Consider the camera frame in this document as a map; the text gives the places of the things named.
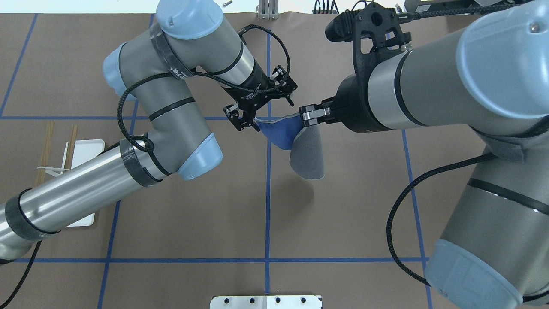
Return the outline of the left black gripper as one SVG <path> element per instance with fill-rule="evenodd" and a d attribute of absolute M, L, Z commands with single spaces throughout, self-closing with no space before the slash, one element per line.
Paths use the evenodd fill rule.
<path fill-rule="evenodd" d="M 235 100 L 235 104 L 227 105 L 223 108 L 223 112 L 238 131 L 252 127 L 256 132 L 260 132 L 260 128 L 255 122 L 256 112 L 272 99 L 284 98 L 290 104 L 290 107 L 295 106 L 292 93 L 298 88 L 298 85 L 280 65 L 276 66 L 273 73 L 274 80 L 270 79 L 259 65 L 254 65 L 249 78 L 239 87 L 265 91 L 278 86 L 274 91 L 252 93 L 236 88 L 225 89 Z"/>

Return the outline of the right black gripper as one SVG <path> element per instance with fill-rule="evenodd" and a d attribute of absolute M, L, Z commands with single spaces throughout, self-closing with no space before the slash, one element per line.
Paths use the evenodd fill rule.
<path fill-rule="evenodd" d="M 373 115 L 367 99 L 360 97 L 362 88 L 354 74 L 347 76 L 339 85 L 336 95 L 321 101 L 321 104 L 310 104 L 299 108 L 304 127 L 320 123 L 343 123 L 355 133 L 373 133 L 390 131 Z"/>

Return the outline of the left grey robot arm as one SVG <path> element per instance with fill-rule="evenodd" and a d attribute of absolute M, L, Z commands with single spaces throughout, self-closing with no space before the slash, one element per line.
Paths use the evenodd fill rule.
<path fill-rule="evenodd" d="M 210 78 L 235 100 L 223 109 L 237 130 L 256 127 L 272 99 L 291 101 L 290 68 L 267 75 L 213 0 L 161 0 L 156 23 L 103 62 L 120 96 L 116 117 L 124 138 L 112 149 L 29 188 L 1 205 L 1 263 L 33 244 L 171 174 L 185 180 L 216 167 L 223 155 L 186 81 Z"/>

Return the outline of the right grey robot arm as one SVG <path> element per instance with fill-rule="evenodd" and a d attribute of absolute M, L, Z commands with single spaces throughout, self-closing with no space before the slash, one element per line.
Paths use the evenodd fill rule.
<path fill-rule="evenodd" d="M 461 309 L 548 305 L 548 2 L 405 12 L 370 2 L 326 27 L 351 42 L 354 73 L 335 96 L 300 108 L 306 126 L 357 133 L 466 125 L 485 144 L 427 171 L 396 199 L 389 252 Z M 422 181 L 474 166 L 423 275 L 396 254 L 393 221 Z"/>

